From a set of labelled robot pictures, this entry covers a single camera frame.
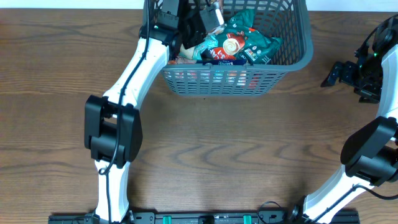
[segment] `plastic basket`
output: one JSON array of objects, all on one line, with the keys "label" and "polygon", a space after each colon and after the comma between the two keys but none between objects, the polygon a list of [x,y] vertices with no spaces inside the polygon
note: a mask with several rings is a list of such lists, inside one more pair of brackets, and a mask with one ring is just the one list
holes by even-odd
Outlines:
[{"label": "plastic basket", "polygon": [[313,55],[310,19],[305,0],[224,0],[224,19],[242,9],[255,9],[253,28],[284,43],[267,65],[167,65],[166,84],[183,96],[267,93],[287,72],[300,70]]}]

